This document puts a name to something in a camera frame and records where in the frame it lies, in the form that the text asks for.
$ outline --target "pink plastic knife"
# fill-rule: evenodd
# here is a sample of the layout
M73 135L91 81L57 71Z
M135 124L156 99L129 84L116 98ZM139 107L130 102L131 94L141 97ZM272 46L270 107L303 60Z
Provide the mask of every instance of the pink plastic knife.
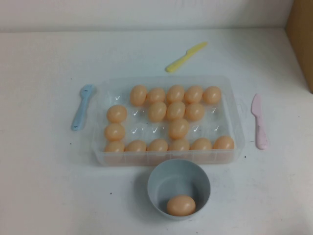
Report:
M261 149L267 149L268 148L268 139L265 134L264 130L264 123L263 123L263 117L262 117L262 109L261 109L261 96L259 94L255 94L252 106L251 106L251 112L255 116L256 121L256 146Z

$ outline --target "egg tray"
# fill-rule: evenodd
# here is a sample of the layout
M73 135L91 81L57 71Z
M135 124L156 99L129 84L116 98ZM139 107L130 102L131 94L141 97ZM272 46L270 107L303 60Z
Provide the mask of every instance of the egg tray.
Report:
M147 146L155 139L165 139L169 144L169 122L151 123L148 120L148 104L133 106L130 103L131 89L136 85L144 85L149 91L161 87L166 92L173 85L182 85L185 90L194 85L202 86L203 90L210 86L217 86L222 90L222 100L217 105L208 105L201 101L205 107L205 115L200 121L189 122L189 132L186 139L190 145L198 138L205 137L215 140L223 135L233 138L235 148L230 150L188 150L167 152L104 152L107 140L104 129L109 124L106 118L107 110L116 104L127 108L127 119L122 122L126 136L122 140L125 146L134 140L145 141ZM129 77L110 79L97 86L96 118L92 139L92 149L103 166L129 166L129 165L157 165L169 159L188 159L198 164L229 163L237 159L242 151L245 140L242 131L237 106L230 82L222 76L168 76L168 77Z

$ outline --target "white wall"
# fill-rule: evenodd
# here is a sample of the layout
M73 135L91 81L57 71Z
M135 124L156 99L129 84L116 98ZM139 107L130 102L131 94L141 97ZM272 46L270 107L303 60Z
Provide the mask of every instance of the white wall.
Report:
M0 31L284 26L293 0L0 0Z

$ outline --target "plastic egg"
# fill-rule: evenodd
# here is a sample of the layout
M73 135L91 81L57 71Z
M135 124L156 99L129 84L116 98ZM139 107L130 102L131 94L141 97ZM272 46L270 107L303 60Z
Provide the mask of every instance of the plastic egg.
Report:
M105 152L124 152L125 144L122 141L112 141L107 144Z
M146 97L147 97L147 89L145 86L137 85L133 87L131 91L131 95L130 95L130 100L134 106L143 105L143 103L146 100Z
M208 104L217 104L222 98L221 89L218 87L208 87L203 92L203 100Z
M184 87L180 85L174 85L167 92L166 96L167 102L173 103L182 101L182 99L184 98L184 94L185 94Z
M147 145L144 141L139 141L139 140L136 140L136 141L132 141L130 142L125 151L127 152L145 152L147 149Z
M125 137L125 128L118 123L112 123L104 129L104 136L109 141L120 141Z
M183 102L173 102L171 103L166 111L166 118L169 121L181 119L184 117L186 106Z
M166 140L156 139L149 144L147 151L167 151L167 149L168 144Z
M204 106L199 103L189 104L186 108L186 117L191 121L199 121L205 113Z
M230 136L219 137L213 145L213 149L233 149L234 147L234 140Z
M177 195L167 203L167 212L173 216L188 216L195 211L196 203L188 195Z
M164 102L165 101L165 90L162 88L153 88L151 91L149 91L147 95L147 101L149 103L155 103L155 102Z
M186 139L180 139L180 140L175 140L173 141L169 147L168 150L169 151L187 151L189 150L190 145L188 140Z
M151 122L160 122L165 118L166 104L163 102L153 103L148 109L148 118Z
M185 92L185 101L189 104L198 103L202 99L203 89L201 86L189 87Z
M207 138L199 138L190 146L191 150L209 150L212 149L212 143Z
M113 105L107 111L107 119L113 123L121 123L127 118L127 109L123 105Z
M189 123L186 119L178 119L174 120L170 123L169 126L169 136L174 139L182 139L184 138L189 130Z

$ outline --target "light blue bowl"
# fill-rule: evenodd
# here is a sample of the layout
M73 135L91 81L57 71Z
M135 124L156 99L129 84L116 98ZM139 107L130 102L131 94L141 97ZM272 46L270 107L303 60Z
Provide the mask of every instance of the light blue bowl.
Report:
M197 214L210 196L210 182L204 170L187 160L171 159L158 165L148 180L148 195L154 207L173 220L188 219ZM188 216L167 213L167 202L179 194L186 194L196 202L196 212Z

